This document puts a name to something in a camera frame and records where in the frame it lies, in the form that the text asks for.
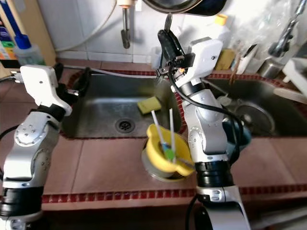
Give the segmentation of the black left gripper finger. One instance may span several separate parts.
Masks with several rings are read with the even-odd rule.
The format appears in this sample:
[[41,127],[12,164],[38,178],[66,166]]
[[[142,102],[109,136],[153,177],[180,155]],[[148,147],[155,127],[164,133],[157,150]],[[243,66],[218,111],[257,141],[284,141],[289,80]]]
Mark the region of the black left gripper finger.
[[81,76],[77,79],[77,92],[78,94],[86,94],[86,91],[89,88],[90,85],[90,79],[91,79],[91,68],[86,67]]

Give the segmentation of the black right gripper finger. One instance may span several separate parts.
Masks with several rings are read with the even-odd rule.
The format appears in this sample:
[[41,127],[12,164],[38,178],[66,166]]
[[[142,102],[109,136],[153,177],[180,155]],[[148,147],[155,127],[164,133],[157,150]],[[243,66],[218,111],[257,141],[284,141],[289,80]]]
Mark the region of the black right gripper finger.
[[175,59],[175,44],[173,42],[172,33],[166,29],[160,29],[157,33],[158,40],[161,44],[162,55],[166,60]]
[[185,52],[182,49],[182,46],[180,44],[180,42],[178,41],[178,38],[175,36],[175,34],[171,31],[172,33],[172,38],[173,38],[173,42],[175,44],[175,58],[177,56],[182,56],[185,54]]

